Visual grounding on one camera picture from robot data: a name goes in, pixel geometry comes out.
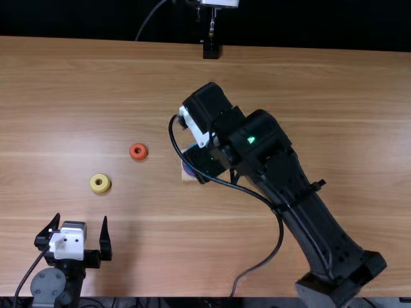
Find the cable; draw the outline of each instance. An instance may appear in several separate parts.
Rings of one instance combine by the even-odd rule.
[[[26,282],[27,278],[30,276],[36,265],[40,262],[41,258],[46,254],[46,252],[49,250],[49,245],[45,247],[40,253],[40,255],[34,260],[34,263],[30,266],[28,269],[27,273],[23,276],[23,279],[21,280],[19,286],[15,290],[14,294],[14,299],[13,299],[13,308],[17,308],[17,299],[19,298],[19,293],[21,288],[23,287],[24,283]]]
[[[141,32],[143,32],[144,27],[146,26],[146,23],[150,20],[152,15],[157,11],[157,9],[162,6],[167,0],[161,0],[160,2],[157,3],[156,6],[154,6],[153,10],[147,15],[146,19],[143,21],[143,23],[140,26],[139,31],[137,32],[136,38],[134,39],[136,42],[139,40]]]
[[[104,305],[103,305],[101,302],[99,302],[98,300],[95,300],[95,299],[93,299],[93,298],[83,297],[83,300],[90,300],[90,301],[92,301],[92,302],[95,302],[95,303],[97,303],[97,304],[100,304],[100,305],[104,308]]]
[[[370,306],[371,306],[372,308],[377,308],[377,306],[375,306],[375,305],[373,304],[373,302],[370,301],[368,298],[363,297],[362,299],[365,300],[368,304],[370,304]]]
[[[283,243],[283,239],[284,239],[284,225],[283,225],[283,221],[281,220],[280,214],[277,212],[277,207],[268,199],[266,199],[265,197],[263,197],[262,195],[256,193],[255,191],[252,191],[246,187],[240,186],[240,185],[236,185],[236,184],[232,184],[230,182],[226,182],[224,180],[221,180],[219,178],[215,178],[213,176],[209,176],[207,174],[205,174],[204,172],[200,171],[199,169],[197,169],[196,167],[194,167],[192,164],[190,164],[188,162],[188,160],[184,157],[184,155],[181,153],[181,150],[179,148],[179,146],[177,145],[175,138],[174,138],[174,133],[173,133],[173,123],[175,118],[177,117],[177,115],[173,115],[170,119],[170,123],[168,124],[168,134],[170,135],[170,140],[171,140],[171,144],[174,147],[175,152],[177,153],[177,155],[180,157],[180,159],[187,164],[187,166],[189,166],[192,170],[194,170],[195,172],[197,172],[198,174],[200,174],[201,176],[203,176],[204,178],[218,183],[218,184],[222,184],[224,186],[228,186],[234,189],[237,189],[239,191],[242,191],[246,194],[249,194],[255,198],[257,198],[258,200],[264,202],[266,205],[268,205],[268,207],[270,208],[270,210],[273,212],[273,214],[275,215],[275,217],[277,218],[278,221],[278,228],[279,228],[279,235],[278,235],[278,241],[276,246],[274,247],[273,251],[268,255],[267,258],[265,258],[264,260],[262,260],[260,263],[258,263],[257,265],[254,265],[253,267],[245,270],[243,273],[241,273],[240,275],[237,276],[236,280],[234,281],[234,284],[232,285],[232,291],[230,294],[230,297],[233,297],[235,292],[236,292],[236,288],[237,288],[237,284],[238,282],[247,274],[255,271],[256,269],[260,268],[261,266],[266,265],[268,262],[270,262],[270,260],[272,258],[274,258],[274,256],[277,254],[277,252],[279,251],[282,243]]]

